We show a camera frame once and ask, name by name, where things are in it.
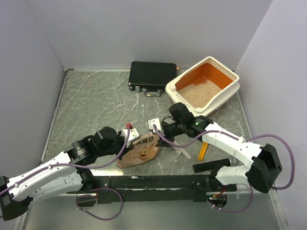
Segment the beige bag sealing clip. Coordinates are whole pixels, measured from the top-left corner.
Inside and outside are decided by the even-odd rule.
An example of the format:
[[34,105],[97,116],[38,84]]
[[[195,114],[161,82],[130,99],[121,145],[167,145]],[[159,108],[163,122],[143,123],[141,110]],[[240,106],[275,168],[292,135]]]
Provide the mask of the beige bag sealing clip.
[[174,147],[174,151],[177,155],[184,155],[188,160],[191,159],[191,156],[185,151],[184,148]]

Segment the pink cat litter bag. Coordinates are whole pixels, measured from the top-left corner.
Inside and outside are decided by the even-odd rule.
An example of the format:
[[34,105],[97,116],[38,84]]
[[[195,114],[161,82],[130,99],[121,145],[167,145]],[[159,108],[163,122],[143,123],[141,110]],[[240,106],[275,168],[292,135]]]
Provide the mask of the pink cat litter bag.
[[152,160],[158,153],[159,136],[157,134],[142,135],[139,140],[133,142],[133,149],[128,151],[121,160],[117,162],[120,169],[141,165]]

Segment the yellow plastic litter scoop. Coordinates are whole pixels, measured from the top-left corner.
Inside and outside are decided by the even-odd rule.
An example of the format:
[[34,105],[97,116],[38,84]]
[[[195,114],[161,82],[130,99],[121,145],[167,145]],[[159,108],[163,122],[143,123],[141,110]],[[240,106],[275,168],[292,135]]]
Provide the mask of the yellow plastic litter scoop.
[[203,161],[205,153],[206,153],[206,150],[207,150],[207,147],[208,147],[208,143],[203,142],[201,150],[200,150],[199,155],[198,155],[198,160],[199,161]]

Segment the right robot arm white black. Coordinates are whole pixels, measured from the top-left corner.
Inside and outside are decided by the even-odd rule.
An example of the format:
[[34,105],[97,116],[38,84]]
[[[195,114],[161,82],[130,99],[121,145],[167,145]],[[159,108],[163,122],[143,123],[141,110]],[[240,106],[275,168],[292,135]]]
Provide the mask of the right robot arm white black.
[[273,145],[262,146],[238,137],[205,116],[194,116],[183,103],[172,105],[169,112],[172,123],[161,122],[163,136],[160,144],[169,147],[176,136],[185,134],[211,144],[239,161],[239,166],[215,167],[209,179],[211,189],[220,191],[229,184],[246,184],[262,193],[270,191],[282,171]]

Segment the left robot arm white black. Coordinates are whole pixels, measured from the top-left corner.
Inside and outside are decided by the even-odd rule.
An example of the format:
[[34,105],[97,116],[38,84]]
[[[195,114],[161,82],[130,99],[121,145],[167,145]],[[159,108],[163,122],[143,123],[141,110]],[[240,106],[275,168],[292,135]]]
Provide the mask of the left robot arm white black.
[[115,155],[121,158],[132,149],[139,135],[131,125],[117,132],[104,127],[94,135],[73,142],[64,151],[16,177],[0,178],[0,210],[4,221],[15,219],[37,201],[72,192],[91,192],[95,178],[91,173],[99,157]]

